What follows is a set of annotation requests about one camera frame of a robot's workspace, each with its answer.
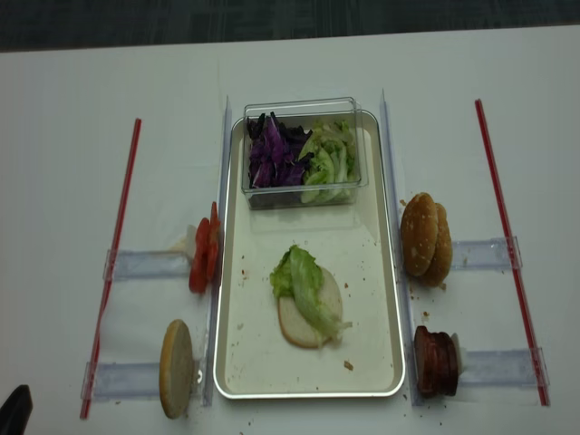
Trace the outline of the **green lettuce leaf on bun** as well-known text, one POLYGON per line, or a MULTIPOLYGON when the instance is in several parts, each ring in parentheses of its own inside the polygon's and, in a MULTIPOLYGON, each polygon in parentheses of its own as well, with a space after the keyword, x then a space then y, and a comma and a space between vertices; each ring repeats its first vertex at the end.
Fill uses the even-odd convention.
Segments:
POLYGON ((321 335, 337 342, 351 322, 340 320, 318 296, 324 277, 315 258, 308 251, 292 245, 269 276, 275 299, 292 297, 303 318, 321 335))

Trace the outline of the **back tomato slice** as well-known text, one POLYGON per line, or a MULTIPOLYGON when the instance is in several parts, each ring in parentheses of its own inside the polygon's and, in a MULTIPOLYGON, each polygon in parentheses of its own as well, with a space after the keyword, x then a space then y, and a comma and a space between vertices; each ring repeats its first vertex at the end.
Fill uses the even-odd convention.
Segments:
POLYGON ((220 249, 219 244, 219 229, 221 222, 218 218, 218 205, 216 202, 212 203, 210 220, 209 220, 209 233, 208 233, 208 263, 207 263, 207 279, 211 281, 214 277, 216 270, 216 263, 218 261, 218 253, 220 249))

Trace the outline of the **tomato slice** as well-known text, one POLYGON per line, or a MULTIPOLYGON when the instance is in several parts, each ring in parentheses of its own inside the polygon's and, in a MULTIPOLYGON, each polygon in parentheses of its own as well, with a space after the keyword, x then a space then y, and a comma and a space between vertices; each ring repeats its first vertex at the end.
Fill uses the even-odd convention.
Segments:
POLYGON ((207 263, 207 279, 211 281, 214 277, 216 270, 216 263, 218 261, 218 253, 220 249, 219 244, 219 229, 221 222, 218 218, 218 205, 216 202, 212 203, 210 220, 209 220, 209 233, 208 233, 208 263, 207 263))
POLYGON ((203 294, 206 290, 208 277, 208 236, 210 221, 203 217, 195 235, 195 253, 191 262, 188 286, 194 294, 203 294))

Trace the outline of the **front tomato slice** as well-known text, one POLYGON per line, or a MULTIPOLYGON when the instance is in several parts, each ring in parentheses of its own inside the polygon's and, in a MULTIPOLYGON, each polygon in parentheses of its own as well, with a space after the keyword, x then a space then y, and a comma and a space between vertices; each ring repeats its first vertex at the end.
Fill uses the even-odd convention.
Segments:
POLYGON ((195 253, 191 262, 188 286, 194 294, 203 294, 206 290, 208 277, 208 236, 210 221, 203 217, 195 235, 195 253))

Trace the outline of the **white pusher block tomato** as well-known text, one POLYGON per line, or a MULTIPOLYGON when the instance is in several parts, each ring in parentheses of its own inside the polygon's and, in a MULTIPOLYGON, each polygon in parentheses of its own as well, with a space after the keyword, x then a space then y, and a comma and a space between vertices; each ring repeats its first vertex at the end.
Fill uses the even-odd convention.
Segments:
POLYGON ((170 249, 170 252, 177 252, 182 254, 189 262, 191 262, 196 253, 196 234, 197 228, 188 225, 186 235, 176 242, 170 249))

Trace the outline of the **white pusher block meat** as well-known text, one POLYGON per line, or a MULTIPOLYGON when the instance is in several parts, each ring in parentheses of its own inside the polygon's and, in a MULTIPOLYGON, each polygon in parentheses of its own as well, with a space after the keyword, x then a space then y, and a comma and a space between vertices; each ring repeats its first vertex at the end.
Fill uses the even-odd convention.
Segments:
POLYGON ((459 336, 457 333, 453 333, 451 336, 451 341, 453 342, 456 358, 457 358, 457 365, 458 365, 458 373, 461 375, 464 372, 464 359, 466 355, 466 349, 460 345, 459 336))

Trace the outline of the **purple cabbage leaves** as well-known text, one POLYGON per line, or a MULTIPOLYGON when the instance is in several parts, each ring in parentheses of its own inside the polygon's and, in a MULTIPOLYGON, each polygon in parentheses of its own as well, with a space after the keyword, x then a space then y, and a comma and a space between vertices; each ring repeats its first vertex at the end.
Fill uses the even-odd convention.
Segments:
POLYGON ((248 178, 252 189, 299 186, 313 154, 302 154, 312 132, 302 126, 287 127, 276 115, 262 113, 248 119, 250 139, 248 178))

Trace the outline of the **clear plastic salad box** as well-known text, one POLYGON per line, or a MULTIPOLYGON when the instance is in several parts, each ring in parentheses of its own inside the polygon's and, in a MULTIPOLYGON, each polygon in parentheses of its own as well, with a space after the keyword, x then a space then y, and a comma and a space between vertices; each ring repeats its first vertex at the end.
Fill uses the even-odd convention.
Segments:
POLYGON ((351 97, 248 104, 241 190, 252 209, 354 202, 366 183, 362 112, 351 97))

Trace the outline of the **bottom bun slice on tray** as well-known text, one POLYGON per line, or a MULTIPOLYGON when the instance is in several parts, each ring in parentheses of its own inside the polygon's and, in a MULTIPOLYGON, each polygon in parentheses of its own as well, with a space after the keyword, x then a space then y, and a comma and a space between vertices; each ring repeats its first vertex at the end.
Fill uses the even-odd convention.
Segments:
MULTIPOLYGON (((319 299, 330 311, 343 320, 343 300, 334 276, 321 267, 324 282, 318 292, 319 299)), ((296 346, 314 349, 331 341, 329 336, 321 335, 300 314, 292 297, 282 296, 277 301, 278 322, 284 338, 296 346)))

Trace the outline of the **cream rectangular metal tray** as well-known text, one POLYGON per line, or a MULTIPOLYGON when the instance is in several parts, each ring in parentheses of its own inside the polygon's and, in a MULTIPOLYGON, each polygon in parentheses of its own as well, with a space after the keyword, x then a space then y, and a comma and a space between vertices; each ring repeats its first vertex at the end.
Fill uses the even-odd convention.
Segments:
POLYGON ((387 397, 405 375, 379 123, 357 127, 368 182, 348 205, 253 210, 241 188, 244 124, 231 132, 223 190, 225 233, 214 381, 230 399, 387 397), (269 283, 285 251, 307 250, 328 269, 350 327, 337 344, 302 349, 278 322, 269 283))

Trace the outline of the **rear sesame bun top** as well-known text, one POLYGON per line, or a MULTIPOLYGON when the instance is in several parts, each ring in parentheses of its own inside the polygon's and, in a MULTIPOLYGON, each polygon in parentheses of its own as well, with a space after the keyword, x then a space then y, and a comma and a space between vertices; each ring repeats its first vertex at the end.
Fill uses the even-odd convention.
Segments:
POLYGON ((435 251, 425 275, 422 277, 426 286, 439 286, 447 277, 453 257, 450 229, 446 209, 436 203, 438 213, 438 235, 435 251))

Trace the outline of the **upper left clear holder rail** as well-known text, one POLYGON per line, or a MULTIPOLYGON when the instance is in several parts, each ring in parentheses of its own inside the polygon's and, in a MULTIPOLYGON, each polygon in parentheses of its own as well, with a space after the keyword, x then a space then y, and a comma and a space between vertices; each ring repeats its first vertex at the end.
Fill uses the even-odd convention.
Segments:
POLYGON ((103 280, 178 278, 189 270, 190 262, 177 252, 109 250, 103 280))

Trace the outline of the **clear holder rail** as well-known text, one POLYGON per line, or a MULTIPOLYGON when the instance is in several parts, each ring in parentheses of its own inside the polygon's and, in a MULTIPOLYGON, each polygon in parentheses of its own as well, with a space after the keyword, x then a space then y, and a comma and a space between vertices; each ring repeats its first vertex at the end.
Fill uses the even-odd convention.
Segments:
POLYGON ((541 348, 468 351, 460 348, 459 385, 469 387, 547 387, 541 348))
POLYGON ((158 362, 88 362, 81 398, 93 401, 158 399, 159 380, 158 362))
POLYGON ((177 252, 109 250, 103 280, 178 278, 189 270, 190 262, 177 252))
POLYGON ((516 237, 452 242, 451 270, 519 270, 522 267, 516 237))

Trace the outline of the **lower left clear holder rail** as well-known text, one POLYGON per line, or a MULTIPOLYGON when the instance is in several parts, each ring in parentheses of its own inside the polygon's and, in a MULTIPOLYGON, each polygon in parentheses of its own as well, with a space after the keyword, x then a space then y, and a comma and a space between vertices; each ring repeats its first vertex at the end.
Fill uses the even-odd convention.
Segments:
POLYGON ((159 380, 158 362, 88 362, 81 398, 93 401, 158 399, 159 380))

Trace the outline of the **lower right clear holder rail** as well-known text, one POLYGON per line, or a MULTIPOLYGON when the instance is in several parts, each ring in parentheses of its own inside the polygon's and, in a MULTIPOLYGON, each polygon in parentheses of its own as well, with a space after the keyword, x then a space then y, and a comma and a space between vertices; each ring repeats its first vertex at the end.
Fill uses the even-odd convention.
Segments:
POLYGON ((460 348, 459 385, 469 387, 547 387, 541 348, 468 351, 460 348))

